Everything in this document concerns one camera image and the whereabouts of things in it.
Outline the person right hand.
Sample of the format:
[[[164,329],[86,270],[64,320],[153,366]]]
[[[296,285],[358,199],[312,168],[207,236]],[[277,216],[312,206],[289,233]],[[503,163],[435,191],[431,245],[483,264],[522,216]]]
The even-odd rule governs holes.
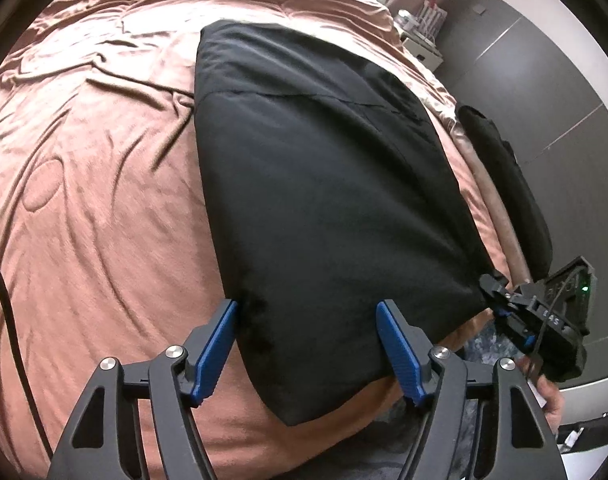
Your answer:
[[[534,365],[527,356],[521,356],[517,363],[544,413],[551,432],[556,436],[566,407],[566,401],[564,401],[558,385],[551,382],[544,374],[537,376],[534,372]]]

